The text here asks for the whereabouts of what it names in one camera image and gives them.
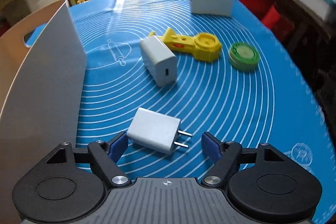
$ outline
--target blue silicone baking mat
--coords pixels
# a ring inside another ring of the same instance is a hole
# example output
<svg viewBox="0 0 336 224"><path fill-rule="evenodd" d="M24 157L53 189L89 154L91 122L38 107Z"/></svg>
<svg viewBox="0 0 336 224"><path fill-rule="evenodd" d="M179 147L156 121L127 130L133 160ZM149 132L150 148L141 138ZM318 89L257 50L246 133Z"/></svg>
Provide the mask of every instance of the blue silicone baking mat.
<svg viewBox="0 0 336 224"><path fill-rule="evenodd" d="M335 212L335 156L320 107L281 44L237 0L232 18L192 15L189 0L92 0L71 7L71 13L88 57L78 146L127 130L144 107L180 118L181 130L194 136L181 136L189 149L176 147L169 156L130 143L118 165L132 180L201 179L211 168L201 150L201 134L209 131L244 147L271 143L321 181L314 221L324 223ZM223 49L212 64L176 53L177 82L159 88L142 63L139 41L168 27L192 36L213 33ZM255 72L231 67L227 50L234 42L258 49Z"/></svg>

